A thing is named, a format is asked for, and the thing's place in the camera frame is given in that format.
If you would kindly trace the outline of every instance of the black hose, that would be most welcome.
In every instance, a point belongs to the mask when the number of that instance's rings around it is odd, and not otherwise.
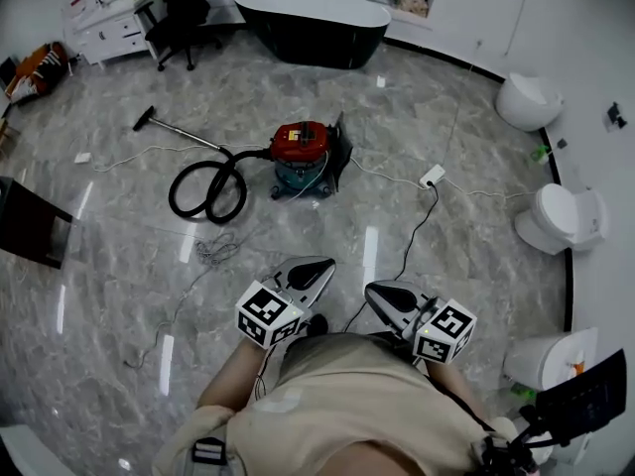
[[[247,183],[245,183],[245,178],[243,178],[242,175],[236,170],[236,163],[248,157],[256,157],[258,159],[267,159],[271,161],[271,153],[268,148],[257,151],[240,152],[235,156],[224,148],[220,148],[218,151],[227,157],[227,162],[220,163],[218,161],[202,161],[199,163],[191,164],[184,170],[182,170],[172,182],[172,185],[170,185],[168,203],[170,204],[170,208],[172,209],[172,211],[179,217],[190,218],[198,215],[202,211],[205,211],[205,215],[211,222],[214,222],[216,224],[225,224],[226,222],[229,222],[232,218],[238,215],[238,213],[240,213],[243,206],[245,205],[245,202],[247,201]],[[218,169],[216,175],[209,184],[207,197],[196,208],[193,208],[191,210],[181,210],[177,206],[176,202],[177,190],[179,189],[179,185],[181,185],[181,182],[190,173],[196,170],[201,170],[203,168]],[[238,189],[238,202],[236,203],[234,208],[229,211],[229,213],[226,213],[224,215],[215,215],[213,213],[214,204],[216,203],[216,200],[220,196],[222,190],[225,188],[225,184],[229,180],[229,177],[234,177],[236,180],[236,188]]]

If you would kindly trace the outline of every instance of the office chair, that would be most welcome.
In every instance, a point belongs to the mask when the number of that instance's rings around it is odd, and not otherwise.
[[[146,41],[154,44],[167,44],[170,50],[159,60],[157,70],[165,69],[164,63],[176,53],[185,50],[188,57],[188,70],[193,70],[190,47],[198,25],[202,25],[209,11],[209,4],[205,0],[168,0],[168,16],[157,22],[150,10],[152,2],[140,7],[136,14],[145,13],[152,29],[146,34]],[[213,38],[216,48],[221,48],[217,38]]]

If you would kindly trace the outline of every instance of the bathtub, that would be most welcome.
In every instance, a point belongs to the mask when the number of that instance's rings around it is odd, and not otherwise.
[[[366,0],[234,1],[265,46],[290,63],[361,67],[390,24],[390,13]]]

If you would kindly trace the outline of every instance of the person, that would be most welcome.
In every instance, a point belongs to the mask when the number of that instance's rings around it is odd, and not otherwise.
[[[251,405],[266,351],[244,338],[158,453],[154,476],[189,474],[190,450],[210,437],[224,443],[221,464],[229,472],[222,474],[475,470],[471,444],[490,433],[483,405],[453,365],[426,362],[427,377],[382,335],[310,332],[289,346],[275,389]],[[511,438],[504,419],[490,424]]]

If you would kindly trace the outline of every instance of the marble floor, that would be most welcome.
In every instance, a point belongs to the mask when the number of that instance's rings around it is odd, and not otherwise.
[[[156,126],[132,132],[151,104],[166,121],[232,145],[267,145],[283,123],[330,123],[343,110],[353,156],[391,177],[417,180],[440,163],[469,190],[531,191],[552,179],[528,161],[539,137],[496,115],[498,86],[478,74],[386,45],[364,68],[341,71],[280,63],[246,31],[222,40],[221,51],[195,52],[193,72],[181,56],[162,73],[145,56],[106,70],[80,64],[52,95],[10,114],[22,134],[0,161],[0,175],[76,220],[61,271],[0,252],[0,417],[30,425],[77,475],[149,473],[153,454],[237,343],[233,306],[252,279],[290,256],[334,258],[337,271],[316,310],[339,330],[362,303],[364,278],[399,272],[410,234],[434,201],[430,192],[351,164],[336,196],[273,202],[272,165],[246,160],[240,170],[249,198],[236,219],[222,228],[179,219],[168,206],[173,178],[215,153],[152,151],[107,173],[94,170],[151,145],[190,144]],[[385,87],[377,87],[377,75]],[[80,152],[90,152],[93,164],[75,164]],[[182,206],[198,203],[208,181],[201,174],[184,183]],[[564,259],[539,253],[514,232],[513,217],[529,197],[467,196],[446,182],[439,194],[404,279],[478,315],[457,364],[493,413],[509,413],[519,403],[501,376],[505,348],[562,329]],[[374,260],[364,259],[368,228],[379,235]],[[221,233],[241,245],[210,270],[192,243]],[[162,331],[143,367],[124,366],[152,346],[155,327],[178,305],[177,322]],[[380,327],[366,308],[351,330]],[[166,332],[175,337],[168,395],[159,388]],[[275,374],[274,361],[268,383]]]

